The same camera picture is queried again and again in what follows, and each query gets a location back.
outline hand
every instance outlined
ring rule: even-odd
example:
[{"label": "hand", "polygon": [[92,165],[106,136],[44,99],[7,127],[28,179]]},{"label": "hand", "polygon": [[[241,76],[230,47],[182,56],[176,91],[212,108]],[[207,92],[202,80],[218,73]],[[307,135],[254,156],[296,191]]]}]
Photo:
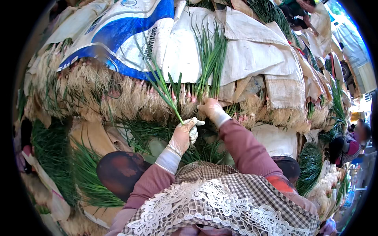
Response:
[{"label": "hand", "polygon": [[167,145],[172,151],[180,157],[189,148],[190,143],[194,143],[198,137],[197,125],[204,125],[205,121],[200,121],[196,117],[184,121],[185,125],[181,123],[175,128],[172,138]]},{"label": "hand", "polygon": [[213,98],[205,98],[202,100],[203,105],[198,105],[197,109],[205,113],[205,115],[219,128],[224,122],[231,117],[223,110],[219,102]]}]

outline green onion stalk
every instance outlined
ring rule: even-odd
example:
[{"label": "green onion stalk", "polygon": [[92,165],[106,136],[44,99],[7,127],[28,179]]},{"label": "green onion stalk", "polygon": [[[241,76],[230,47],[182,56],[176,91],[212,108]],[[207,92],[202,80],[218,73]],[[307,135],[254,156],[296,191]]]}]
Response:
[{"label": "green onion stalk", "polygon": [[[152,52],[152,49],[150,48],[150,46],[147,43],[147,38],[145,38],[145,40],[146,40],[146,45],[147,45],[148,51]],[[137,45],[139,51],[141,52],[141,54],[143,54],[143,51],[142,51],[142,49],[140,48],[140,46],[139,46],[139,44],[137,42],[136,42],[136,45]],[[167,86],[167,83],[165,82],[165,78],[163,76],[163,73],[159,69],[159,66],[158,66],[158,64],[157,64],[156,59],[154,58],[154,56],[151,54],[150,57],[151,57],[152,64],[153,64],[153,66],[156,69],[156,73],[155,73],[154,69],[152,68],[152,65],[148,61],[147,57],[143,57],[143,58],[144,58],[144,61],[146,62],[146,64],[148,65],[148,67],[149,67],[149,69],[150,69],[150,71],[151,71],[151,73],[152,73],[155,81],[153,81],[148,76],[147,73],[145,75],[147,76],[148,80],[151,82],[151,84],[155,88],[155,90],[159,93],[159,95],[161,96],[161,98],[163,98],[163,100],[173,109],[173,111],[175,112],[177,118],[180,120],[180,123],[182,125],[184,125],[184,121],[182,120],[182,118],[181,118],[181,116],[180,116],[180,114],[178,112],[178,107],[176,105],[176,101],[174,101],[172,99],[173,96],[169,92],[169,88]],[[182,73],[180,72],[180,76],[178,78],[178,84],[175,84],[173,82],[173,80],[172,80],[172,77],[171,77],[170,73],[168,73],[168,78],[169,78],[170,84],[172,86],[172,90],[173,90],[174,96],[176,98],[178,98],[180,96],[181,77],[182,77]]]},{"label": "green onion stalk", "polygon": [[211,35],[208,26],[205,27],[202,24],[202,29],[200,30],[197,23],[195,26],[192,24],[202,68],[202,74],[197,81],[194,102],[198,95],[202,96],[205,92],[205,87],[211,74],[213,74],[213,82],[210,96],[217,97],[219,94],[220,76],[226,56],[227,39],[224,36],[224,29],[219,27],[216,20],[214,26],[214,34]]}]

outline white plastic bag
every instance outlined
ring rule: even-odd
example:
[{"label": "white plastic bag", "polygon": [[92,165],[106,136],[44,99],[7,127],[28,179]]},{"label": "white plastic bag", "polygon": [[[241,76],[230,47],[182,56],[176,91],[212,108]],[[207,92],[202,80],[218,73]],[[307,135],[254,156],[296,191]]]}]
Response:
[{"label": "white plastic bag", "polygon": [[38,54],[42,55],[51,43],[59,43],[65,39],[71,38],[75,41],[88,26],[109,7],[110,0],[96,0],[77,10],[70,15],[48,38],[46,43],[39,50]]}]

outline left hand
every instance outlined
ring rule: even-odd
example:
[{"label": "left hand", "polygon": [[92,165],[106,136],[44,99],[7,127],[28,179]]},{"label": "left hand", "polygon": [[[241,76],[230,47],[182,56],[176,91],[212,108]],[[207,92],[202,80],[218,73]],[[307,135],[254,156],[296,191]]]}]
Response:
[{"label": "left hand", "polygon": [[198,137],[197,125],[204,125],[205,121],[200,121],[196,117],[184,121],[175,128],[172,138],[169,141],[168,148],[172,149],[180,157],[189,148],[190,143],[194,143]]}]

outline right hand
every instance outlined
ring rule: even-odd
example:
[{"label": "right hand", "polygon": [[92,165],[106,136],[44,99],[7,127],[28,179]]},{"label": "right hand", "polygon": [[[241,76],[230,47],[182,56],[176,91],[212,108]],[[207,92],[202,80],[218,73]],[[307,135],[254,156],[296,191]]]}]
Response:
[{"label": "right hand", "polygon": [[219,128],[231,117],[223,110],[221,104],[213,98],[204,98],[203,105],[198,105],[197,109],[203,113]]}]

